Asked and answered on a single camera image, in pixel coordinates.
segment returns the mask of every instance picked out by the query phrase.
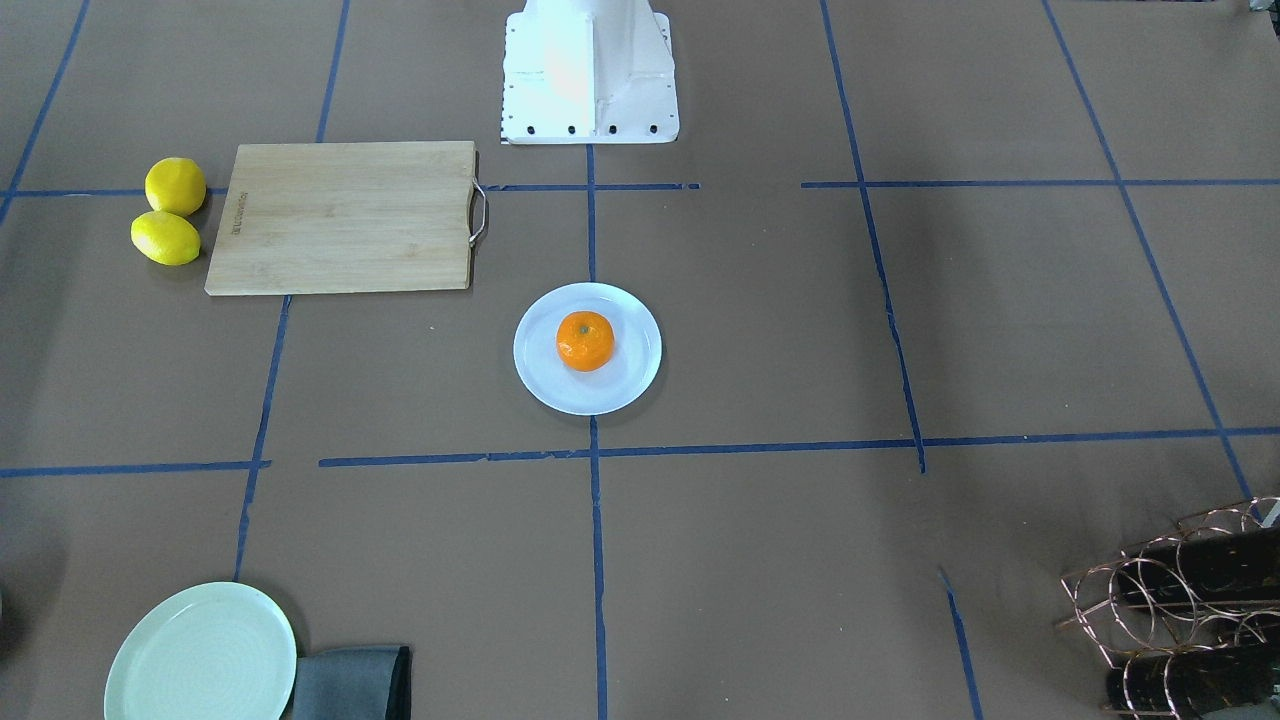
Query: wooden cutting board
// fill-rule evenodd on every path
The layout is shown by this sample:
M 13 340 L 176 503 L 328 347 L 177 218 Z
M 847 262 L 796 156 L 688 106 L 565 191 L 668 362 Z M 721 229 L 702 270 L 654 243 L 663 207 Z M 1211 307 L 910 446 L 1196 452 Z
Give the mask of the wooden cutting board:
M 475 143 L 241 145 L 209 295 L 462 290 Z

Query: blue tape line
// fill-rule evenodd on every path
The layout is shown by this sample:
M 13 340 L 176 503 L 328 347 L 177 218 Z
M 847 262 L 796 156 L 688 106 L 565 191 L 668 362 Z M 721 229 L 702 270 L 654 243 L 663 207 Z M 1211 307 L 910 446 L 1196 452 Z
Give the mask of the blue tape line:
M 595 146 L 586 146 L 586 270 L 595 282 Z
M 1169 293 L 1169 287 L 1165 286 L 1164 274 L 1161 274 L 1160 265 L 1156 263 L 1156 255 L 1151 250 L 1151 243 L 1147 241 L 1147 232 L 1142 227 L 1142 220 L 1138 219 L 1138 210 L 1134 208 L 1133 199 L 1129 196 L 1129 190 L 1125 187 L 1124 177 L 1120 174 L 1120 165 L 1116 164 L 1115 155 L 1111 152 L 1111 145 L 1107 142 L 1106 133 L 1102 132 L 1102 123 L 1098 122 L 1098 114 L 1093 110 L 1093 102 L 1089 100 L 1089 94 L 1084 90 L 1084 81 L 1080 78 L 1080 73 L 1075 67 L 1075 59 L 1071 56 L 1071 50 L 1066 46 L 1066 38 L 1062 36 L 1062 28 L 1059 27 L 1057 17 L 1053 15 L 1053 9 L 1050 6 L 1048 0 L 1041 0 L 1041 5 L 1044 8 L 1044 14 L 1048 17 L 1050 26 L 1053 28 L 1053 36 L 1057 38 L 1057 45 L 1062 50 L 1062 58 L 1066 60 L 1066 67 L 1071 72 L 1071 79 L 1075 81 L 1075 88 L 1080 94 L 1080 100 L 1084 102 L 1084 110 L 1089 115 L 1089 122 L 1093 123 L 1093 132 L 1098 136 L 1098 143 L 1102 146 L 1102 154 L 1107 159 L 1107 165 L 1111 168 L 1111 176 L 1116 181 L 1120 197 L 1124 200 L 1125 209 L 1129 211 L 1129 220 L 1133 223 L 1134 232 L 1138 233 L 1138 242 L 1142 245 L 1142 252 L 1147 258 L 1147 265 L 1151 266 L 1151 274 L 1156 279 L 1156 287 L 1160 288 L 1160 296 L 1165 301 L 1165 309 L 1169 311 L 1169 319 L 1172 320 L 1174 329 L 1178 332 L 1178 341 L 1181 343 L 1183 352 L 1187 355 L 1187 361 L 1192 366 L 1192 374 L 1196 375 L 1196 384 L 1199 386 L 1204 406 L 1208 409 L 1208 414 L 1213 419 L 1213 428 L 1217 430 L 1219 438 L 1222 443 L 1222 451 L 1226 452 L 1226 459 L 1231 465 L 1231 471 L 1235 474 L 1235 482 L 1244 498 L 1252 500 L 1253 491 L 1249 488 L 1249 483 L 1244 478 L 1244 470 L 1240 468 L 1240 461 L 1235 456 L 1235 448 L 1231 447 L 1231 439 L 1228 437 L 1222 425 L 1222 418 L 1217 411 L 1217 405 L 1213 402 L 1212 393 L 1210 393 L 1208 383 L 1204 380 L 1204 374 L 1201 372 L 1199 361 L 1196 359 L 1196 352 L 1192 350 L 1190 340 L 1187 337 L 1183 322 L 1178 316 L 1178 310 L 1174 307 L 1174 299 Z
M 960 662 L 964 665 L 964 682 L 969 687 L 969 705 L 973 707 L 974 720 L 982 720 L 982 698 L 978 697 L 978 680 L 973 674 L 973 659 L 969 656 L 969 639 L 964 632 L 964 618 L 960 616 L 960 607 L 956 605 L 956 593 L 951 587 L 951 579 L 942 568 L 938 568 L 938 577 L 947 589 L 947 606 L 951 609 L 951 624 L 956 629 L 956 644 L 960 647 Z
M 678 182 L 632 182 L 632 183 L 608 183 L 608 184 L 573 184 L 573 183 L 559 183 L 559 184 L 483 184 L 480 186 L 485 192 L 636 192 L 636 191 L 654 191 L 654 190 L 698 190 L 701 184 L 691 182 L 689 184 Z
M 1260 436 L 1280 436 L 1280 427 L 1265 427 L 1265 428 L 1229 428 L 1226 434 L 1231 437 L 1260 437 Z
M 325 457 L 321 468 L 367 468 L 381 465 L 452 465 L 457 462 L 512 462 L 521 460 L 573 460 L 590 456 L 589 450 L 527 450 L 518 452 L 452 452 L 442 455 L 388 455 L 367 457 Z
M 609 716 L 609 670 L 604 643 L 604 525 L 600 519 L 600 429 L 591 415 L 591 553 L 595 565 L 595 711 Z
M 1108 179 L 968 179 L 968 181 L 867 181 L 867 187 L 1114 187 Z M 806 181 L 804 190 L 840 190 L 859 187 L 858 181 Z
M 260 465 L 268 466 L 270 461 Z M 151 462 L 145 465 L 63 465 L 54 468 L 0 468 L 0 478 L 55 478 L 67 475 L 145 475 L 151 473 L 216 473 L 247 470 L 253 461 Z
M 347 37 L 347 15 L 349 13 L 351 0 L 342 0 L 342 17 L 338 18 L 338 37 L 333 41 L 333 60 L 329 63 L 329 83 L 324 88 L 324 105 L 320 106 L 316 142 L 324 142 L 324 133 L 329 128 L 329 108 L 333 105 L 333 88 L 338 85 L 338 65 L 342 63 L 342 45 Z
M 836 51 L 836 35 L 831 28 L 831 10 L 827 0 L 822 5 L 822 24 L 827 31 L 827 50 L 831 53 L 831 68 L 836 74 L 836 90 L 840 91 L 840 108 L 845 114 L 845 132 L 849 135 L 849 150 L 854 156 L 854 172 L 858 176 L 858 193 L 863 200 L 863 214 L 867 218 L 867 233 L 872 241 L 872 255 L 876 258 L 876 274 L 879 275 L 881 290 L 884 293 L 884 314 L 888 316 L 888 331 L 893 336 L 893 348 L 897 351 L 897 366 L 902 374 L 902 397 L 906 401 L 906 415 L 911 421 L 911 437 L 915 439 L 915 452 L 920 462 L 920 473 L 928 470 L 924 459 L 924 442 L 920 438 L 920 420 L 915 413 L 915 398 L 911 396 L 911 375 L 906 370 L 906 355 L 902 352 L 902 338 L 897 332 L 897 319 L 893 314 L 893 297 L 888 288 L 888 275 L 884 272 L 884 258 L 881 252 L 879 234 L 876 232 L 876 217 L 872 214 L 872 199 L 867 191 L 867 176 L 863 174 L 863 156 L 858 150 L 858 133 L 854 131 L 854 115 L 849 109 L 849 95 L 845 92 L 845 73 L 841 70 L 840 54 Z
M 585 192 L 585 184 L 484 184 L 485 192 Z
M 262 447 L 266 445 L 266 427 L 271 420 L 271 401 L 275 397 L 275 379 L 280 373 L 280 355 L 284 352 L 284 333 L 289 328 L 289 305 L 293 296 L 285 295 L 280 302 L 280 319 L 275 327 L 275 345 L 271 347 L 271 366 L 266 373 L 266 389 L 262 392 L 262 416 L 257 424 L 257 437 L 253 439 L 253 461 L 248 469 L 248 479 L 244 482 L 244 503 L 241 505 L 239 532 L 236 538 L 236 573 L 233 582 L 239 582 L 241 566 L 244 562 L 244 544 L 248 541 L 248 507 L 253 505 L 253 495 L 257 492 L 257 471 L 265 468 L 262 464 Z
M 72 26 L 72 36 L 67 40 L 67 49 L 63 50 L 63 59 L 58 63 L 58 70 L 54 72 L 54 79 L 49 85 L 49 92 L 45 94 L 45 101 L 40 105 L 40 113 L 36 114 L 36 122 L 31 127 L 31 133 L 27 136 L 27 145 L 22 149 L 22 156 L 18 158 L 18 167 L 13 172 L 13 178 L 9 179 L 9 195 L 0 201 L 0 223 L 9 215 L 9 206 L 13 205 L 13 193 L 22 184 L 22 176 L 27 172 L 27 163 L 31 161 L 31 154 L 36 150 L 36 141 L 40 140 L 40 131 L 45 127 L 45 119 L 49 118 L 49 109 L 54 105 L 54 97 L 58 95 L 58 88 L 63 85 L 63 77 L 67 74 L 67 65 L 72 61 L 72 53 L 76 51 L 76 44 L 79 42 L 79 33 L 84 29 L 84 15 L 88 14 L 88 0 L 81 1 L 79 13 L 76 15 L 76 24 Z
M 209 188 L 210 195 L 227 195 L 225 187 Z M 141 197 L 146 191 L 141 187 L 82 188 L 82 190 L 15 190 L 6 192 L 13 197 Z
M 1212 186 L 1272 186 L 1280 184 L 1280 178 L 1196 178 L 1196 179 L 1126 179 L 1133 186 L 1172 186 L 1172 187 L 1212 187 Z
M 645 191 L 645 190 L 684 190 L 685 186 L 678 182 L 635 182 L 635 183 L 609 183 L 609 184 L 596 184 L 595 190 L 602 192 L 617 192 L 617 191 Z
M 1066 442 L 1117 442 L 1137 439 L 1185 439 L 1217 437 L 1216 429 L 1130 430 L 1112 433 L 1047 433 L 1036 436 L 936 437 L 924 438 L 928 447 L 963 447 L 989 445 L 1047 445 Z
M 749 445 L 676 445 L 652 447 L 612 447 L 600 451 L 602 457 L 652 457 L 659 455 L 740 455 L 753 452 L 818 452 L 837 450 L 888 450 L 915 447 L 909 438 L 863 439 L 831 442 L 767 442 Z
M 1231 428 L 1233 437 L 1280 436 L 1280 427 Z M 1215 428 L 1181 430 L 1116 430 L 1106 433 L 1041 433 L 1012 436 L 927 437 L 927 447 L 983 447 L 995 445 L 1050 445 L 1075 442 L 1124 442 L 1144 439 L 1194 439 L 1217 437 Z M 823 452 L 850 450 L 902 450 L 915 447 L 911 438 L 854 439 L 826 442 L 763 442 L 737 445 L 672 445 L 596 448 L 600 457 L 654 457 L 664 455 L 745 455 L 753 452 Z M 576 460 L 590 457 L 591 450 L 529 450 L 516 452 L 456 452 L 440 455 L 389 455 L 365 457 L 326 457 L 321 468 L 365 468 L 383 465 L 447 465 L 456 462 L 509 462 L 524 460 Z

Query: dark bottle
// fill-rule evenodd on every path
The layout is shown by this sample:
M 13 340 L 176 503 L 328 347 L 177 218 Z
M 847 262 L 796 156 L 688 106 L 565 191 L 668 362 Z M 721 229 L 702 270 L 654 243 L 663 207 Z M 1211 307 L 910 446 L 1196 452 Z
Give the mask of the dark bottle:
M 1142 557 L 1164 566 L 1133 562 L 1120 571 L 1121 597 L 1133 607 L 1148 605 L 1140 587 L 1151 601 L 1175 611 L 1189 602 L 1187 588 L 1219 606 L 1280 606 L 1280 527 L 1166 544 L 1143 551 Z M 1178 571 L 1185 587 L 1172 574 Z
M 1107 700 L 1116 710 L 1172 710 L 1189 719 L 1229 707 L 1268 706 L 1280 717 L 1272 700 L 1280 693 L 1280 644 L 1139 657 L 1129 662 L 1128 683 L 1124 674 L 1121 667 L 1107 675 Z

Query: lemon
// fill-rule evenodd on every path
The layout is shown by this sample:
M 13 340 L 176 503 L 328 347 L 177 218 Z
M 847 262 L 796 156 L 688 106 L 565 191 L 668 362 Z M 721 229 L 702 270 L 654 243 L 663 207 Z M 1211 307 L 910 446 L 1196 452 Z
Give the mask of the lemon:
M 133 220 L 133 246 L 161 265 L 186 265 L 200 255 L 200 233 L 186 219 L 152 210 Z
M 205 204 L 205 173 L 191 158 L 165 158 L 147 170 L 143 190 L 152 210 L 186 218 Z

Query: napkin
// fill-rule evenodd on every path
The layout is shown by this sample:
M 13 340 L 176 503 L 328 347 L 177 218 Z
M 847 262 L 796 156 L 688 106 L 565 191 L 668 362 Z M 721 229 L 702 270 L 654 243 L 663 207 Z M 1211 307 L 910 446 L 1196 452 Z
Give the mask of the napkin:
M 408 720 L 407 646 L 344 647 L 298 660 L 293 720 Z

